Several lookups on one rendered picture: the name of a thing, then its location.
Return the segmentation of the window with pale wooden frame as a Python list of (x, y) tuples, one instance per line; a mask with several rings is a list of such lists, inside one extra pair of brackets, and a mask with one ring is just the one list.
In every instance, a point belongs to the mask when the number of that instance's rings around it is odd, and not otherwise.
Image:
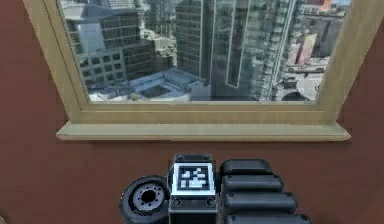
[(22, 0), (68, 115), (62, 140), (343, 141), (384, 0)]

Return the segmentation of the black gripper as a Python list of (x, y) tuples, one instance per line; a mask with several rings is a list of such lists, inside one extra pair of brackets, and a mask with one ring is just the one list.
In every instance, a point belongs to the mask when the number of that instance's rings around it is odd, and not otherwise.
[(167, 179), (150, 175), (132, 182), (120, 197), (124, 224), (168, 224)]

